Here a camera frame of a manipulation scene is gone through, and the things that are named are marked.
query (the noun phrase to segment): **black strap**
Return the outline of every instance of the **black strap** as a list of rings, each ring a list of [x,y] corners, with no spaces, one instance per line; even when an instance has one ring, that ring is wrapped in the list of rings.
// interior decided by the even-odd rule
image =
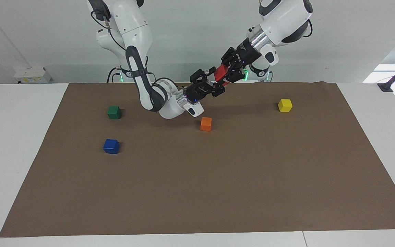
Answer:
[[[157,88],[159,88],[161,90],[161,92],[163,92],[164,98],[167,99],[167,97],[168,97],[167,92],[161,85],[159,85],[158,83],[154,83],[152,86],[156,86]]]
[[[269,71],[269,68],[271,66],[268,66],[266,69],[257,69],[256,67],[254,67],[252,64],[249,65],[249,68],[251,69],[251,71],[256,74],[258,77],[263,77],[266,75],[266,73]]]
[[[132,72],[131,72],[130,70],[121,68],[121,72],[123,72],[123,74],[124,74],[127,78],[133,78],[133,77],[132,77]],[[147,74],[148,74],[148,75],[155,75],[155,74],[152,73],[152,72],[148,72]]]
[[[138,69],[136,71],[132,71],[132,77],[140,77],[143,75],[147,75],[149,72],[147,71],[147,69]]]

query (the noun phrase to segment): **green cube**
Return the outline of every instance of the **green cube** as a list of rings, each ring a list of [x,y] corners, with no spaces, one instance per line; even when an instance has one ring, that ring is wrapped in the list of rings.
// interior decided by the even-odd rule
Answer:
[[[109,119],[120,119],[121,118],[121,109],[119,106],[110,106],[108,109],[108,117]]]

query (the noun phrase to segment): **black clamp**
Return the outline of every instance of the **black clamp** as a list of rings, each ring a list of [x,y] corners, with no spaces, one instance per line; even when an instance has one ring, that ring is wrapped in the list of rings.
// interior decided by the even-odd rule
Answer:
[[[133,78],[135,78],[135,77],[141,77],[141,76],[143,76],[143,75],[147,75],[148,73],[149,73],[149,72],[147,71],[147,69],[138,69],[138,70],[136,70],[136,71],[132,71],[132,72],[131,72]]]
[[[270,66],[268,66],[266,69],[257,69],[254,67],[252,64],[249,65],[249,68],[251,71],[256,74],[258,77],[264,77],[266,73],[268,73]]]
[[[127,77],[127,78],[132,78],[132,72],[127,69],[121,68],[121,72]]]

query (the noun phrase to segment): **yellow cube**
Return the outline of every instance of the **yellow cube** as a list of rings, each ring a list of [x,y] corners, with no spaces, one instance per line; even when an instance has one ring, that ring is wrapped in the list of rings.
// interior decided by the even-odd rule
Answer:
[[[278,104],[278,108],[280,109],[280,112],[288,113],[292,109],[292,101],[289,99],[282,99]]]

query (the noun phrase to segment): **green led light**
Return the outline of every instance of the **green led light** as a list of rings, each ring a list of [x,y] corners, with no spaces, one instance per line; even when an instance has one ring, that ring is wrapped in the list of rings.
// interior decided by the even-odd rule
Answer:
[[[243,80],[248,80],[249,71],[247,69],[244,69],[244,72],[245,72],[245,78],[243,78]]]

